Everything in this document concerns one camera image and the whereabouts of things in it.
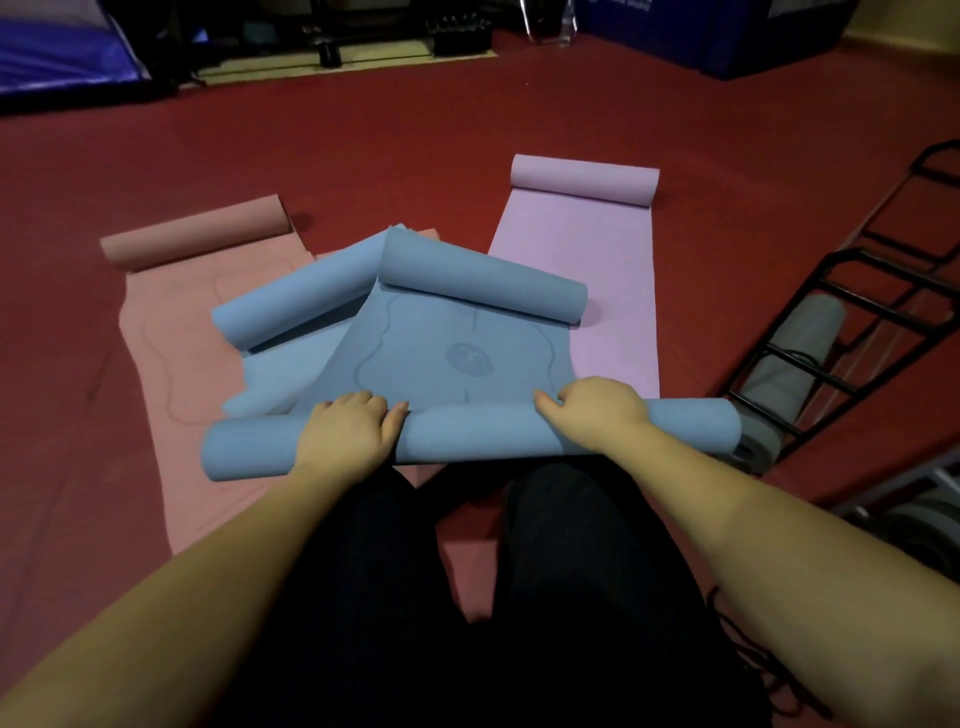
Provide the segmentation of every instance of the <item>blue tent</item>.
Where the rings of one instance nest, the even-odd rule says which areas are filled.
[[[0,97],[149,79],[98,0],[0,0]]]

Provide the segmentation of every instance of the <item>left hand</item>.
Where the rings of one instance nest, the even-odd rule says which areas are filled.
[[[300,440],[294,472],[313,479],[355,485],[390,455],[403,428],[409,402],[390,412],[371,392],[350,392],[313,408]]]

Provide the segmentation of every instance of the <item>black pants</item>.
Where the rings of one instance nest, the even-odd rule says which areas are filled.
[[[378,471],[312,535],[211,724],[770,725],[758,680],[612,462],[540,465],[508,487],[504,519],[492,619],[467,625],[416,492]]]

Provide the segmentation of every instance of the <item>forearm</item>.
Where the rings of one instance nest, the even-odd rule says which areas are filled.
[[[184,726],[227,683],[346,484],[291,473],[40,663],[0,726]]]
[[[651,425],[620,433],[609,453],[703,551],[754,631],[838,713],[886,726],[927,712],[935,725],[934,713],[951,710],[948,691],[924,690],[960,679],[955,585]]]

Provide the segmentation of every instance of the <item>red floor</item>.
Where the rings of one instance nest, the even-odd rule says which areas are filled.
[[[0,692],[169,557],[101,235],[278,192],[315,253],[400,221],[486,250],[514,153],[656,166],[662,393],[695,396],[960,128],[956,76],[862,50],[720,83],[589,37],[499,41],[493,61],[0,121]],[[958,354],[947,342],[777,482],[824,497],[956,438]]]

